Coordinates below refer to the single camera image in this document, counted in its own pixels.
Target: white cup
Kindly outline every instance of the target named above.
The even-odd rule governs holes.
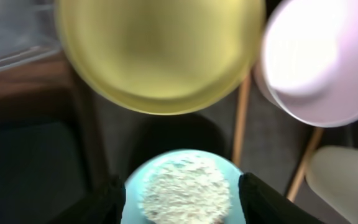
[[[358,224],[358,150],[327,146],[312,157],[310,188],[351,223]]]

